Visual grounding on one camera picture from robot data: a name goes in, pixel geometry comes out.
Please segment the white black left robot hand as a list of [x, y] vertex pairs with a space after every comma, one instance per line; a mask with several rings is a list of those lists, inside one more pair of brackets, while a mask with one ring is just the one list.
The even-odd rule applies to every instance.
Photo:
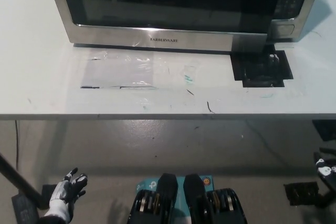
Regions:
[[86, 193], [84, 188], [88, 183], [88, 176], [84, 173], [73, 178], [77, 171], [78, 168], [74, 168], [56, 185], [49, 201], [49, 210], [44, 217], [55, 219], [58, 223], [72, 221], [75, 203]]

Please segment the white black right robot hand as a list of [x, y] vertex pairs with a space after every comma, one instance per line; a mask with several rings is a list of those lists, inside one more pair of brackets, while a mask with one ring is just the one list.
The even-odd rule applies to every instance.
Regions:
[[[322, 154], [332, 155], [333, 158], [326, 159]], [[320, 178], [326, 185], [335, 187], [335, 149], [320, 147], [318, 152], [314, 152], [313, 158]]]

